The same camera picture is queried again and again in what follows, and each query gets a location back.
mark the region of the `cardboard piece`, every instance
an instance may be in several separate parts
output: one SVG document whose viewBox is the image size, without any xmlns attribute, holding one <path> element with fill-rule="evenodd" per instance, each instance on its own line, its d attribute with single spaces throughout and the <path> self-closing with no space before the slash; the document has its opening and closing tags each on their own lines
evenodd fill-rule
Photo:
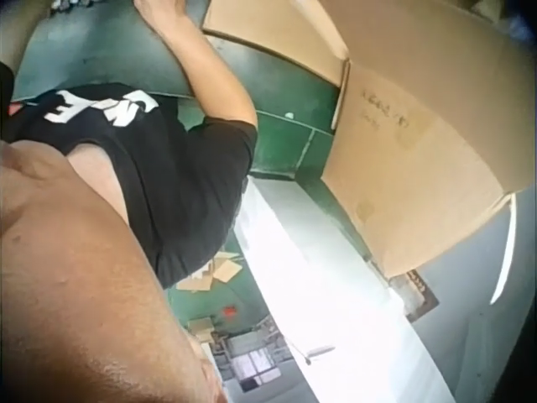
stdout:
<svg viewBox="0 0 537 403">
<path fill-rule="evenodd" d="M 197 338 L 200 343 L 214 343 L 212 333 L 215 331 L 215 328 L 209 317 L 189 321 L 187 326 L 190 333 Z"/>
<path fill-rule="evenodd" d="M 328 28 L 320 32 L 309 21 L 316 20 L 319 4 L 316 9 L 300 8 L 293 1 L 212 0 L 203 29 L 272 51 L 340 86 L 347 58 L 344 43 L 337 41 L 333 26 L 323 24 Z"/>
<path fill-rule="evenodd" d="M 209 291 L 214 279 L 229 282 L 242 269 L 240 264 L 232 261 L 238 256 L 235 253 L 218 252 L 204 267 L 177 283 L 175 288 L 192 292 Z"/>
<path fill-rule="evenodd" d="M 227 283 L 235 275 L 241 271 L 242 266 L 229 259 L 224 259 L 223 262 L 215 263 L 215 271 L 213 277 L 222 283 Z"/>
<path fill-rule="evenodd" d="M 387 277 L 534 183 L 534 58 L 434 0 L 321 0 L 352 65 L 322 179 Z"/>
</svg>

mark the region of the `man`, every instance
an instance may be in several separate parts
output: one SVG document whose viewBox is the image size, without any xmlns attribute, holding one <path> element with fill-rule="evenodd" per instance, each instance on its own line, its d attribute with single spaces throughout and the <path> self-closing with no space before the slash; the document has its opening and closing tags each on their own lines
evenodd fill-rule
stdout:
<svg viewBox="0 0 537 403">
<path fill-rule="evenodd" d="M 23 0 L 11 8 L 25 7 L 22 17 L 34 26 L 48 3 Z M 2 139 L 39 141 L 66 155 L 129 224 L 168 288 L 223 245 L 252 164 L 257 116 L 242 85 L 185 15 L 185 0 L 134 4 L 185 71 L 204 123 L 187 134 L 175 111 L 149 94 L 103 84 L 29 100 L 4 123 Z M 10 70 L 18 69 L 32 33 L 29 24 L 10 18 L 16 11 L 8 8 L 2 21 L 3 113 L 13 87 Z"/>
<path fill-rule="evenodd" d="M 184 0 L 135 6 L 207 116 L 188 135 L 151 96 L 120 84 L 49 92 L 7 118 L 13 73 L 49 2 L 11 2 L 0 14 L 1 135 L 11 143 L 0 159 L 2 401 L 222 400 L 160 286 L 221 246 L 256 114 Z"/>
</svg>

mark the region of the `bare skin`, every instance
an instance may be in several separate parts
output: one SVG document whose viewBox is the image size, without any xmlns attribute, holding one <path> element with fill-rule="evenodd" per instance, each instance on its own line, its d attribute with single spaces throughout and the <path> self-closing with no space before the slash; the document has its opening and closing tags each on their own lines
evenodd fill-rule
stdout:
<svg viewBox="0 0 537 403">
<path fill-rule="evenodd" d="M 50 1 L 17 3 L 24 7 L 0 20 L 0 40 L 11 41 L 1 43 L 0 60 L 15 73 Z M 135 6 L 208 116 L 257 125 L 248 94 L 186 17 L 185 0 Z M 126 225 L 106 153 L 83 144 L 66 158 L 44 144 L 2 144 L 0 169 L 2 369 L 12 401 L 222 401 L 214 369 L 177 326 Z"/>
<path fill-rule="evenodd" d="M 0 191 L 13 401 L 212 401 L 130 229 L 65 157 L 3 144 Z"/>
</svg>

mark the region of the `green floor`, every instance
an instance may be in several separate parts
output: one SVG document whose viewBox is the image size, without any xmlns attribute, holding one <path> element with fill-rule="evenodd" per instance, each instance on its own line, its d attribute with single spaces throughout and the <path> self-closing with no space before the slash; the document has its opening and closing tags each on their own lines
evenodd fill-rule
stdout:
<svg viewBox="0 0 537 403">
<path fill-rule="evenodd" d="M 188 3 L 189 15 L 199 24 L 208 3 Z M 330 124 L 339 90 L 287 60 L 244 44 L 208 38 L 248 89 L 258 110 L 253 171 L 296 176 L 358 250 L 366 251 L 319 179 L 332 144 Z M 132 0 L 109 0 L 44 21 L 23 60 L 15 99 L 51 88 L 114 81 L 178 97 L 180 119 L 187 127 L 202 119 L 181 69 L 143 24 Z M 225 249 L 240 252 L 233 236 Z M 228 284 L 215 283 L 209 292 L 170 290 L 167 296 L 181 322 L 213 316 L 217 326 L 228 332 L 241 332 L 268 314 L 247 266 Z M 235 306 L 237 315 L 224 318 L 225 306 Z"/>
</svg>

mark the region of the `black t-shirt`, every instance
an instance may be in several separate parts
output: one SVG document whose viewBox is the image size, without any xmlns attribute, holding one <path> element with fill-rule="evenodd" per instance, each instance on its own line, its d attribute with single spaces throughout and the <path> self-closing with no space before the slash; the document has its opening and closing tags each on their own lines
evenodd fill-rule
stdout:
<svg viewBox="0 0 537 403">
<path fill-rule="evenodd" d="M 164 288 L 223 245 L 252 165 L 253 125 L 205 118 L 187 132 L 176 109 L 123 84 L 46 92 L 8 116 L 13 73 L 1 63 L 0 85 L 3 140 L 39 141 L 63 154 L 82 143 L 107 152 L 131 229 Z"/>
</svg>

